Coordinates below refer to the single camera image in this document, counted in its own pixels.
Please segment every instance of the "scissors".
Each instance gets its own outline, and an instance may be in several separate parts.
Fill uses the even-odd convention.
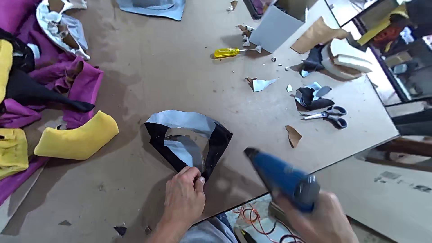
[[[329,108],[327,108],[327,111],[315,113],[312,115],[307,115],[302,120],[324,118],[324,119],[330,121],[331,123],[333,123],[333,125],[336,128],[343,129],[343,128],[346,128],[348,126],[348,124],[345,121],[345,119],[340,117],[342,115],[346,115],[345,108],[343,108],[341,106],[330,106]]]

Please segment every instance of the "yellow screwdriver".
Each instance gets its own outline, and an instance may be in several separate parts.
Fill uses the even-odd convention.
[[[240,50],[238,48],[222,48],[217,49],[214,53],[216,58],[227,58],[227,57],[235,57],[237,56],[241,51],[254,51],[255,49],[244,49]]]

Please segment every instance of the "magenta fabric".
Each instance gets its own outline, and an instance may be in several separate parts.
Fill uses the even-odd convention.
[[[26,170],[0,180],[0,205],[49,159],[49,157],[35,156]]]
[[[75,78],[73,84],[66,81],[67,70],[70,70],[82,61],[83,70]],[[81,57],[74,56],[70,53],[63,53],[59,56],[59,62],[54,65],[44,67],[30,72],[29,75],[37,82],[44,84],[48,89],[69,90],[68,98],[96,103],[99,87],[104,72],[86,63]],[[66,127],[75,129],[88,122],[94,115],[93,111],[87,113],[76,112],[63,109],[63,120],[67,123]]]
[[[4,106],[7,112],[0,116],[0,127],[20,128],[41,119],[39,112],[22,106],[13,99],[5,99]]]
[[[2,0],[0,1],[0,27],[7,32],[16,34],[23,20],[35,14],[37,4],[41,0]]]
[[[41,57],[35,60],[35,65],[40,66],[49,61],[57,61],[58,55],[64,51],[56,46],[42,31],[36,20],[35,11],[28,17],[17,31],[17,37],[24,43],[33,43],[39,47]]]
[[[58,60],[56,64],[30,72],[29,76],[50,90],[69,91],[68,98],[71,100],[94,105],[104,72],[86,63],[81,57],[70,53],[62,53]],[[68,70],[76,67],[80,61],[84,63],[83,70],[73,83],[67,82]],[[41,118],[39,111],[45,109],[45,106],[22,106],[13,99],[6,99],[5,107],[6,112],[0,116],[0,127],[4,128],[21,128],[33,123]],[[63,109],[63,112],[63,120],[69,129],[84,125],[94,114],[93,111],[83,113],[67,109]]]

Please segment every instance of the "scissor blade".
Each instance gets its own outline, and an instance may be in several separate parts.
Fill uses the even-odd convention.
[[[302,120],[310,120],[310,119],[324,118],[324,117],[325,117],[325,116],[323,116],[322,113],[318,113],[318,114],[314,114],[314,115],[306,116],[306,117],[304,117]]]

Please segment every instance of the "hand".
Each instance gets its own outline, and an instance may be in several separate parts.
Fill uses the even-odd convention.
[[[337,196],[320,191],[315,208],[310,214],[303,214],[290,201],[280,196],[276,199],[284,210],[286,218],[307,243],[358,243]]]
[[[166,183],[164,221],[182,222],[187,228],[201,216],[206,202],[204,177],[196,167],[184,167]]]
[[[176,243],[201,216],[206,203],[204,177],[198,168],[184,167],[165,189],[165,211],[147,243]]]

